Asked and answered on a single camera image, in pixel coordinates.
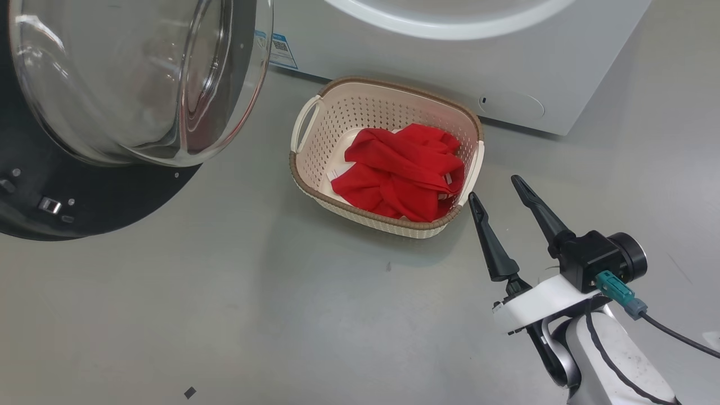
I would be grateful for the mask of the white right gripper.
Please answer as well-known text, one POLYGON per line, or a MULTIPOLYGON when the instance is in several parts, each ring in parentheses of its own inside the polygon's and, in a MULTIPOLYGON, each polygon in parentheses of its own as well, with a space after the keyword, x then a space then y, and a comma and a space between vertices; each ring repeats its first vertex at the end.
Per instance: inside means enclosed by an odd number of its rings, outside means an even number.
MULTIPOLYGON (((547 240, 548 253, 551 258, 558 259, 561 255, 561 246, 566 241, 575 238, 575 233, 569 230, 522 177, 517 174, 512 175, 511 183, 519 195, 520 201, 532 211, 533 217, 547 240)), ((489 225, 488 212, 475 192, 468 195, 468 205, 471 217, 475 222, 484 261, 488 267, 489 278, 493 282, 517 279, 519 265, 509 257, 489 225)), ((563 275, 555 275, 526 292, 513 298, 506 298, 494 306, 494 327, 499 332, 514 332, 532 325, 536 321, 557 315, 599 293, 598 290, 590 293, 579 292, 563 275)))

